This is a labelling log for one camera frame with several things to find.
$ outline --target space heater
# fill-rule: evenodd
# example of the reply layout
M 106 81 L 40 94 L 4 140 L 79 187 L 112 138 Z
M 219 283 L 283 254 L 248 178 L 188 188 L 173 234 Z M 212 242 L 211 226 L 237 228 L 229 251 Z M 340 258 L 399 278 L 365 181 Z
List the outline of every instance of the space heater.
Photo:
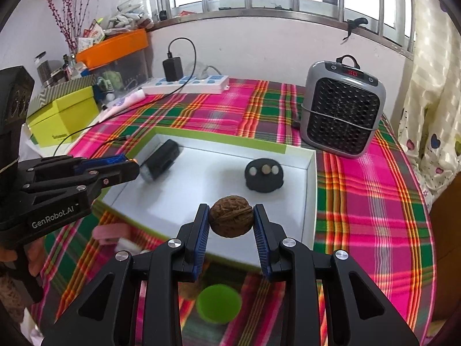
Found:
M 343 64 L 345 57 L 354 66 Z M 350 159 L 365 153 L 383 112 L 386 90 L 345 55 L 309 69 L 300 133 L 308 144 Z

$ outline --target white wall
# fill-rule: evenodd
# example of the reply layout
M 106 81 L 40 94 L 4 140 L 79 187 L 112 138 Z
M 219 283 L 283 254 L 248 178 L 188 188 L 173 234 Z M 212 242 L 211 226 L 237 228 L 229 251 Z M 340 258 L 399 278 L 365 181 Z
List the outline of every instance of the white wall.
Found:
M 124 1 L 91 0 L 87 23 L 95 17 L 111 14 Z M 0 48 L 0 69 L 23 65 L 35 80 L 33 97 L 41 88 L 34 58 L 45 50 L 48 59 L 62 64 L 63 55 L 69 52 L 46 0 L 21 0 L 0 33 Z
M 354 34 L 343 43 L 346 33 L 333 27 L 284 18 L 229 17 L 181 23 L 151 32 L 154 77 L 163 76 L 162 62 L 167 58 L 168 44 L 179 36 L 194 42 L 199 62 L 216 66 L 225 75 L 302 86 L 313 63 L 351 54 L 364 71 L 384 84 L 384 112 L 389 118 L 406 60 L 393 50 Z M 176 41 L 171 51 L 174 56 L 181 56 L 184 69 L 193 62 L 193 50 L 187 41 Z

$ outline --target yellow-green box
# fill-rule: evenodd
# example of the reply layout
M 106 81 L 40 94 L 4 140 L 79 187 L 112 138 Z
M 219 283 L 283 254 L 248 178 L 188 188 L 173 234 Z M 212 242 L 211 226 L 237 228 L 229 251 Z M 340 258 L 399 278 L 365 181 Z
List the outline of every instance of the yellow-green box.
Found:
M 87 127 L 98 113 L 90 86 L 52 101 L 29 116 L 27 125 L 41 147 L 55 146 L 73 132 Z M 79 135 L 65 142 L 73 142 Z

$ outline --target green cup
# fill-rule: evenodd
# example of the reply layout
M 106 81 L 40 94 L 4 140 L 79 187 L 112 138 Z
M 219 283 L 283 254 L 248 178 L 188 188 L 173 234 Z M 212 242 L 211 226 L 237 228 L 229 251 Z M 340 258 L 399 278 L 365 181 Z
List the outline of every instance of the green cup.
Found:
M 241 309 L 241 297 L 237 290 L 217 284 L 208 286 L 195 302 L 199 316 L 212 324 L 227 324 L 234 320 Z

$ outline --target plastic bag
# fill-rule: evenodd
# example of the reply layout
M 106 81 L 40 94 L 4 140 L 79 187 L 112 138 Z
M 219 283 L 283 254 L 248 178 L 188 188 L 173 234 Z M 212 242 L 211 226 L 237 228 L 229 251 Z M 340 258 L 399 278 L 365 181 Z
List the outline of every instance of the plastic bag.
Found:
M 117 12 L 100 23 L 106 35 L 150 29 L 154 25 L 149 0 L 128 0 L 117 6 Z

